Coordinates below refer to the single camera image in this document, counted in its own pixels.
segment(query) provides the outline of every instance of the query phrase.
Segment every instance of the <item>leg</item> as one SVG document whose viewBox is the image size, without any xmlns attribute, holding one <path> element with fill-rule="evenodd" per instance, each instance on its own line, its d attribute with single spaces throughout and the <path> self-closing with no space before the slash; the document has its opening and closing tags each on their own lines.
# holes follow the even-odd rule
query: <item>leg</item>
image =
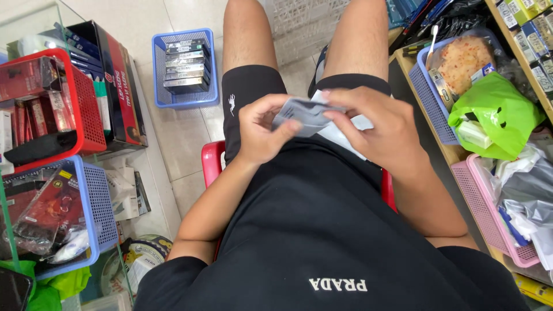
<svg viewBox="0 0 553 311">
<path fill-rule="evenodd" d="M 265 10 L 257 0 L 229 0 L 223 21 L 222 95 L 225 161 L 240 150 L 238 111 L 267 95 L 286 93 Z"/>
<path fill-rule="evenodd" d="M 384 1 L 352 0 L 336 27 L 316 89 L 365 85 L 390 95 L 387 20 Z"/>
</svg>

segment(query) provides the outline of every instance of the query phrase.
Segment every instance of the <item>black shorts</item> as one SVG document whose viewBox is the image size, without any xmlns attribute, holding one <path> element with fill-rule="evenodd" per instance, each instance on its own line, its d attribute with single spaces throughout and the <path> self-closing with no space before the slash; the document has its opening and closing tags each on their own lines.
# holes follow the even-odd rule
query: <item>black shorts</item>
<svg viewBox="0 0 553 311">
<path fill-rule="evenodd" d="M 342 74 L 326 77 L 315 85 L 315 90 L 338 87 L 355 89 L 370 87 L 388 96 L 390 85 L 381 78 L 364 74 Z M 267 94 L 287 94 L 280 73 L 263 65 L 247 65 L 229 70 L 223 75 L 223 133 L 225 134 L 225 162 L 228 164 L 240 150 L 238 110 Z"/>
</svg>

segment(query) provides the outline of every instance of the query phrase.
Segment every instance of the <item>black t-shirt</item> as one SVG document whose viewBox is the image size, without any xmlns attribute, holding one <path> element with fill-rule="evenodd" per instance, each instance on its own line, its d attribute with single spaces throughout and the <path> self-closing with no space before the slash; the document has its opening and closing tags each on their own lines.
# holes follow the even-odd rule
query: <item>black t-shirt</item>
<svg viewBox="0 0 553 311">
<path fill-rule="evenodd" d="M 528 310 L 499 262 L 409 227 L 381 176 L 319 136 L 294 139 L 253 177 L 217 261 L 152 269 L 134 310 Z"/>
</svg>

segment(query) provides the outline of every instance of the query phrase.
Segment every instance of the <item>white embroidered logo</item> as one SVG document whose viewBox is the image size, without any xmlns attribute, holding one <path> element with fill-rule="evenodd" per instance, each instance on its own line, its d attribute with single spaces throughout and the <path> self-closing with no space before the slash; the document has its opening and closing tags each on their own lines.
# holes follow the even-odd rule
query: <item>white embroidered logo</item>
<svg viewBox="0 0 553 311">
<path fill-rule="evenodd" d="M 231 98 L 228 99 L 228 103 L 231 104 L 231 114 L 234 117 L 234 113 L 232 112 L 234 110 L 234 94 L 232 94 Z"/>
<path fill-rule="evenodd" d="M 355 279 L 335 279 L 335 278 L 317 278 L 313 279 L 310 278 L 309 282 L 313 286 L 313 289 L 318 291 L 319 286 L 321 289 L 325 291 L 332 291 L 331 284 L 334 285 L 334 289 L 341 292 L 342 291 L 342 282 L 344 282 L 344 289 L 348 292 L 358 291 L 358 292 L 366 292 L 367 286 L 365 285 L 365 280 L 360 279 L 358 283 L 356 283 Z"/>
</svg>

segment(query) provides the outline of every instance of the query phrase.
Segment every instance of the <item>pink plastic basket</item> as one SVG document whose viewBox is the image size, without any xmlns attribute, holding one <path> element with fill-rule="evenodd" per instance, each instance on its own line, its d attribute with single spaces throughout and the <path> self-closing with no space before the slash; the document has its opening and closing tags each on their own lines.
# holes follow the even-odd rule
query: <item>pink plastic basket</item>
<svg viewBox="0 0 553 311">
<path fill-rule="evenodd" d="M 473 153 L 466 161 L 452 165 L 451 169 L 486 243 L 510 256 L 521 268 L 537 264 L 540 259 L 534 245 L 523 247 L 513 245 L 510 233 L 503 226 L 501 216 L 493 204 L 486 182 L 482 180 L 474 163 L 477 157 L 479 155 Z"/>
</svg>

